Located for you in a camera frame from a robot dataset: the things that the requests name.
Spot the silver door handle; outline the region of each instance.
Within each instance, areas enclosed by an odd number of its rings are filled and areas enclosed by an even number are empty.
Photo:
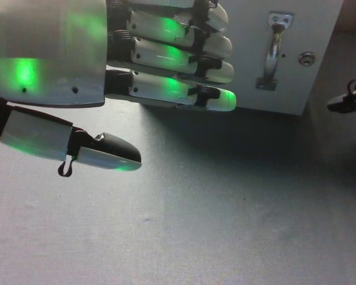
[[[290,28],[293,21],[293,15],[271,13],[269,24],[273,30],[273,40],[269,48],[265,62],[263,78],[258,78],[256,88],[261,90],[275,91],[278,81],[274,79],[278,67],[279,52],[281,51],[281,42],[284,31]]]

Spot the cabinet door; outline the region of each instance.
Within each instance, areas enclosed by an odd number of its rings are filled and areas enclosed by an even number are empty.
[[[227,36],[234,46],[228,61],[235,68],[235,79],[226,88],[235,92],[238,107],[272,112],[302,114],[311,93],[329,39],[338,18],[342,0],[224,0],[230,26]],[[266,56],[273,39],[269,25],[271,12],[293,14],[283,33],[275,91],[256,88],[263,77]],[[313,52],[316,62],[302,66],[298,57]]]

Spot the robotic hand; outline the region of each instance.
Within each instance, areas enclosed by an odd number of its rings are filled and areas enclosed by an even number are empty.
[[[234,76],[223,61],[227,25],[217,0],[0,0],[0,142],[63,161],[61,176],[73,161],[140,168],[139,151],[120,138],[7,102],[96,107],[107,97],[231,111],[235,95],[209,86]]]
[[[347,94],[334,97],[328,101],[327,107],[331,112],[341,114],[356,112],[356,80],[348,83],[347,90]]]

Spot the gray wall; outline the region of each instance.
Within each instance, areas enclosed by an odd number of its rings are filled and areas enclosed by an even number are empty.
[[[336,34],[300,118],[51,110],[144,166],[62,179],[0,145],[0,284],[356,284],[356,113],[325,108],[353,78],[356,34]]]

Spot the lock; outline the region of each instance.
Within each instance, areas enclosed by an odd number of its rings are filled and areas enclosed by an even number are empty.
[[[299,63],[305,67],[310,67],[316,62],[316,56],[313,52],[304,52],[299,56]]]

